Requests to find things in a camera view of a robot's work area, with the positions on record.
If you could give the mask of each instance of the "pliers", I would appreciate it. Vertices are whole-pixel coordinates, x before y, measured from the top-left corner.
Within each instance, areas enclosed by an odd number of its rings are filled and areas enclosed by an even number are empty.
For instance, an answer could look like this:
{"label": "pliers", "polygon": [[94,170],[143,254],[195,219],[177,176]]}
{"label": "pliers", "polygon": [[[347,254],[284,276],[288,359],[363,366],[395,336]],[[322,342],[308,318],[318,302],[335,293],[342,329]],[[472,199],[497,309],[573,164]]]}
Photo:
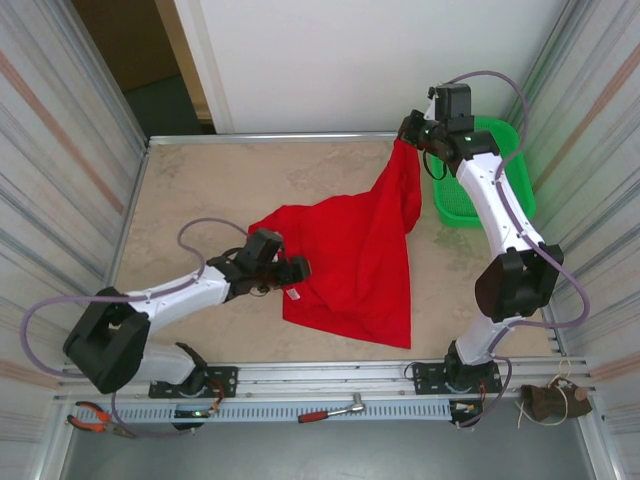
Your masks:
{"label": "pliers", "polygon": [[121,425],[111,421],[111,414],[105,412],[102,408],[93,402],[76,402],[76,407],[85,407],[92,410],[96,414],[100,423],[84,423],[73,415],[67,415],[67,421],[78,430],[96,433],[112,433],[120,437],[135,438],[135,435],[127,431]]}

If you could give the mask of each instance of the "green basket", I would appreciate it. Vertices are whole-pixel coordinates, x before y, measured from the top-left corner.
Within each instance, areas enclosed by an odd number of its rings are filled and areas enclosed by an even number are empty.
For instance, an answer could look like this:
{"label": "green basket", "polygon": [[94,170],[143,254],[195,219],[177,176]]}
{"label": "green basket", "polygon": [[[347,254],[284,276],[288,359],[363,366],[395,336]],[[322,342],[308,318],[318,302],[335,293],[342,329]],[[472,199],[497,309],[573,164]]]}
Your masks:
{"label": "green basket", "polygon": [[[506,157],[518,148],[518,134],[514,128],[497,118],[476,117],[476,130],[489,130],[495,138],[500,154]],[[431,157],[431,170],[436,178],[442,176],[443,163],[436,157]],[[520,202],[520,206],[527,218],[533,218],[536,212],[536,201],[533,198],[533,190],[524,157],[519,154],[511,160],[506,168],[507,179]],[[449,227],[482,228],[476,209],[460,186],[458,180],[447,173],[443,180],[433,181],[433,197],[442,223]]]}

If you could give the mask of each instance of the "corrugated metal wall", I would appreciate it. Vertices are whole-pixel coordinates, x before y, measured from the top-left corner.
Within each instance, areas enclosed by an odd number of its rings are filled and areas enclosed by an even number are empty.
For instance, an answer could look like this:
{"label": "corrugated metal wall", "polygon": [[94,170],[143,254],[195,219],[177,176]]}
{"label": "corrugated metal wall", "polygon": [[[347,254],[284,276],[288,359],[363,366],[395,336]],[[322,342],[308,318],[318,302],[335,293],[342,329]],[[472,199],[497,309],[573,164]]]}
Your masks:
{"label": "corrugated metal wall", "polygon": [[[565,346],[589,360],[626,474],[640,478],[640,2],[573,3],[527,85],[525,156],[536,226],[592,301]],[[564,279],[552,306],[558,321],[582,311]]]}
{"label": "corrugated metal wall", "polygon": [[[64,2],[0,2],[0,477],[26,478],[56,379],[34,371],[18,324],[36,301],[101,287],[145,152]],[[42,310],[36,353],[64,361],[80,307]]]}

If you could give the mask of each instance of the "stone-patterned surface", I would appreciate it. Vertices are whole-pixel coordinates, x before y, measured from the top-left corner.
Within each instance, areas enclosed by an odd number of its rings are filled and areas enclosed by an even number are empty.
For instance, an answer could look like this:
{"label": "stone-patterned surface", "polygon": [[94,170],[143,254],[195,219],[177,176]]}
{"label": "stone-patterned surface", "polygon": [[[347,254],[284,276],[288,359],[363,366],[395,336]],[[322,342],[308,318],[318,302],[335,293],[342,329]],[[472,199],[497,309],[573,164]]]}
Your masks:
{"label": "stone-patterned surface", "polygon": [[[391,143],[176,145],[154,147],[117,286],[140,289],[183,275],[196,263],[175,243],[191,219],[218,216],[246,227],[283,204],[313,204],[371,188]],[[235,230],[198,225],[186,240],[205,257],[243,244]],[[444,227],[423,177],[422,217],[408,236],[412,348],[398,349],[319,332],[282,320],[281,293],[244,296],[201,310],[154,339],[190,344],[208,361],[338,361],[442,357],[475,316],[475,279],[489,248],[481,230]],[[542,329],[516,331],[501,346],[514,356],[549,355]]]}

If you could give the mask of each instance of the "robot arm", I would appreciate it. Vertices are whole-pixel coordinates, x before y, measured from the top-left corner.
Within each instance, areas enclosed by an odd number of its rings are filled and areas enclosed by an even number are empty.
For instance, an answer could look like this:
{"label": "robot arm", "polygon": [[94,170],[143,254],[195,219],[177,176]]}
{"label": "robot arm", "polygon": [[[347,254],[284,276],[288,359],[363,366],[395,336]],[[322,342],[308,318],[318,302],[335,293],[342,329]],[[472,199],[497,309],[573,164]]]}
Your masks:
{"label": "robot arm", "polygon": [[[453,367],[447,368],[449,382],[464,389],[477,384],[474,371],[482,375],[482,367],[492,361],[489,348],[498,334],[510,323],[533,315],[550,300],[558,271],[531,249],[522,234],[558,263],[564,257],[560,247],[546,245],[529,223],[504,172],[496,179],[502,162],[500,149],[491,132],[474,128],[469,86],[432,87],[429,98],[434,97],[425,114],[413,110],[404,119],[398,138],[438,157],[457,178],[480,217],[493,258],[475,285],[480,313],[445,358],[445,363],[449,361]],[[516,228],[507,213],[498,195],[497,180],[524,231]]]}
{"label": "robot arm", "polygon": [[92,302],[69,334],[64,353],[102,393],[130,381],[179,385],[198,367],[186,345],[147,343],[149,335],[205,307],[233,300],[252,289],[266,293],[301,282],[310,275],[303,257],[286,259],[282,238],[266,229],[182,278],[143,291],[121,294],[113,287],[99,296],[131,297],[127,303]]}

